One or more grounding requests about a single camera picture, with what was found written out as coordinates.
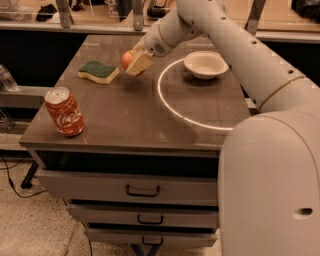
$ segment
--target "counter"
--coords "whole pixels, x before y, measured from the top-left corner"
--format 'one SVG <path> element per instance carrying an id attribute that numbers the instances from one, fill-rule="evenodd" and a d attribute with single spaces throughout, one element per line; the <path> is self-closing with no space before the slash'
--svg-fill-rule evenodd
<path id="1" fill-rule="evenodd" d="M 77 98 L 83 132 L 64 137 L 42 106 L 20 143 L 40 165 L 41 183 L 67 202 L 90 240 L 212 246 L 219 151 L 249 116 L 240 85 L 230 71 L 204 81 L 185 69 L 186 54 L 215 51 L 206 37 L 129 77 L 119 60 L 138 40 L 88 36 L 56 84 Z M 78 78 L 90 60 L 118 66 L 120 74 L 109 85 Z"/>

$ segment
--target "ceramic bowl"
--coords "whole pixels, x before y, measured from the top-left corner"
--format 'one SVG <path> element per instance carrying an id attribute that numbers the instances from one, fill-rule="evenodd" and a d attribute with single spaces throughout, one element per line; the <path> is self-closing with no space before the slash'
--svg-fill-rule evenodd
<path id="1" fill-rule="evenodd" d="M 184 65 L 199 79 L 212 79 L 228 70 L 228 65 L 219 53 L 197 51 L 184 58 Z"/>

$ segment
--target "drawer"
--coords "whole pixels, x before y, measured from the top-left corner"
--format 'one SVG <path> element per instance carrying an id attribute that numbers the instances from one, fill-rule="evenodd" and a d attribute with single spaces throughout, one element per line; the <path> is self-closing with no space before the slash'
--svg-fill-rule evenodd
<path id="1" fill-rule="evenodd" d="M 145 245 L 212 247 L 217 240 L 217 235 L 214 233 L 194 234 L 181 232 L 87 228 L 85 234 L 92 242 L 113 242 Z"/>
<path id="2" fill-rule="evenodd" d="M 113 206 L 68 204 L 76 221 L 124 225 L 218 228 L 219 212 L 214 209 L 162 208 L 154 206 Z"/>
<path id="3" fill-rule="evenodd" d="M 39 170 L 52 196 L 111 202 L 218 206 L 217 179 Z"/>

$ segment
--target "yellow sponge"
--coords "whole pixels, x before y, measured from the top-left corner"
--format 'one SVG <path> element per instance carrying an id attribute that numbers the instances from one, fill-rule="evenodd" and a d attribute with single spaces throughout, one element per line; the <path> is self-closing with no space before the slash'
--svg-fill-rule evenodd
<path id="1" fill-rule="evenodd" d="M 78 71 L 80 78 L 87 78 L 98 84 L 110 84 L 118 74 L 117 67 L 104 65 L 99 61 L 89 61 Z"/>
<path id="2" fill-rule="evenodd" d="M 126 73 L 131 76 L 137 76 L 152 65 L 152 55 L 148 51 L 139 50 L 133 55 L 133 60 L 129 64 Z"/>

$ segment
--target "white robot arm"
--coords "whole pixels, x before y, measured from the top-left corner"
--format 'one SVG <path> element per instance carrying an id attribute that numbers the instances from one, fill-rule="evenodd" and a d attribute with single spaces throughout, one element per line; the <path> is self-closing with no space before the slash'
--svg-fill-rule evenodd
<path id="1" fill-rule="evenodd" d="M 320 254 L 320 90 L 230 20 L 219 0 L 176 0 L 136 45 L 167 55 L 207 34 L 262 114 L 226 138 L 219 161 L 223 256 Z"/>

